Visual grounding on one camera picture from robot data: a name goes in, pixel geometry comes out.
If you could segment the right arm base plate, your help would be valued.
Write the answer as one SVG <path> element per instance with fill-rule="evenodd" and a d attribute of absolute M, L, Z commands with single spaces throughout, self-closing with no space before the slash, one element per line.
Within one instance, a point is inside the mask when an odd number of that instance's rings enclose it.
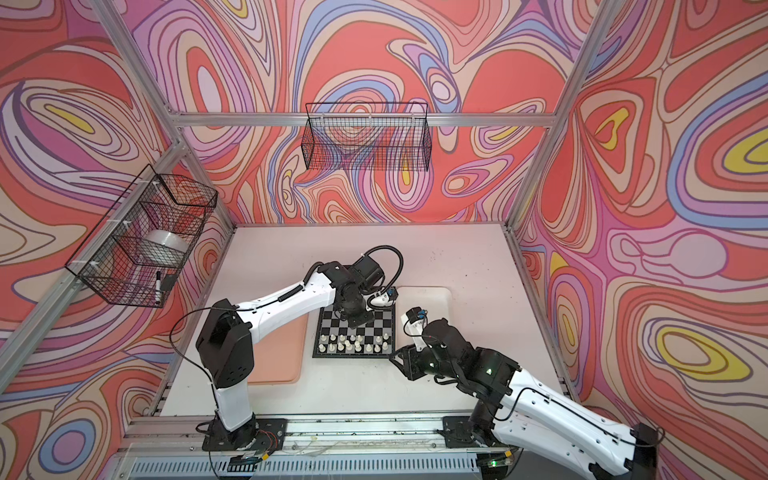
<path fill-rule="evenodd" d="M 520 450 L 518 446 L 502 443 L 489 430 L 482 430 L 472 424 L 468 415 L 443 416 L 442 426 L 436 432 L 449 449 L 481 448 L 511 450 L 513 453 Z"/>

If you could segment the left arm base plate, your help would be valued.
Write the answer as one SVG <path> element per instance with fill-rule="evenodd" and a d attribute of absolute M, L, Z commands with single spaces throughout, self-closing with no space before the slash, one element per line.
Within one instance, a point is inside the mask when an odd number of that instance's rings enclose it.
<path fill-rule="evenodd" d="M 204 436 L 202 449 L 207 452 L 242 451 L 273 453 L 283 448 L 288 420 L 284 418 L 252 418 L 229 431 L 218 416 L 196 426 Z"/>

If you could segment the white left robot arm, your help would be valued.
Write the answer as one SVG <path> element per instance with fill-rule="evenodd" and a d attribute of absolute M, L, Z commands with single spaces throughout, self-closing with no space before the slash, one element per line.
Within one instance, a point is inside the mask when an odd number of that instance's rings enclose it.
<path fill-rule="evenodd" d="M 352 265 L 317 262 L 303 280 L 271 295 L 241 304 L 223 299 L 210 307 L 195 342 L 215 402 L 203 449 L 245 450 L 257 439 L 259 426 L 248 398 L 256 344 L 321 308 L 334 307 L 349 321 L 372 320 L 366 297 L 384 277 L 382 268 L 370 259 L 361 258 Z"/>

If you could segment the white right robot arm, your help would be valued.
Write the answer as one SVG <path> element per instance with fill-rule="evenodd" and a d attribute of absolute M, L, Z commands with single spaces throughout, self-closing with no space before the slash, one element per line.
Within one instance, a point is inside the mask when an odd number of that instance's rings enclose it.
<path fill-rule="evenodd" d="M 653 479 L 659 430 L 605 418 L 547 387 L 518 362 L 475 347 L 444 319 L 415 307 L 401 317 L 411 339 L 389 360 L 410 381 L 432 378 L 476 401 L 467 421 L 471 442 L 515 447 L 585 479 Z"/>

